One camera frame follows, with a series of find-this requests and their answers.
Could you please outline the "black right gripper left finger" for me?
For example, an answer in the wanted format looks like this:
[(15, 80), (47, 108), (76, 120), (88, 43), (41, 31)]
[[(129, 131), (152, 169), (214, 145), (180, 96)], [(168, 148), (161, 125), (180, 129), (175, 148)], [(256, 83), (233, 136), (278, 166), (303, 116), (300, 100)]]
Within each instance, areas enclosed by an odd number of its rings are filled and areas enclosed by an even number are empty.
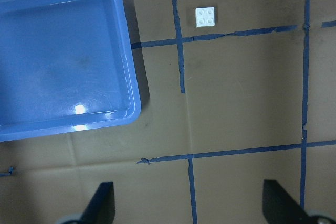
[(102, 182), (79, 218), (79, 223), (113, 223), (114, 218), (113, 182)]

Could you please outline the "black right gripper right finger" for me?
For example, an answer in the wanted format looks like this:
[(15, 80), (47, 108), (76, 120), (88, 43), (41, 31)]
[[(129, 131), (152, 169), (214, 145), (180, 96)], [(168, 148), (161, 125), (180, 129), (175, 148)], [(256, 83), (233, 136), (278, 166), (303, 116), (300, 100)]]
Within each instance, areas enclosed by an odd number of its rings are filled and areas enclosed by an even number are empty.
[(262, 190), (263, 215), (267, 223), (328, 223), (327, 216), (308, 215), (276, 180), (265, 179)]

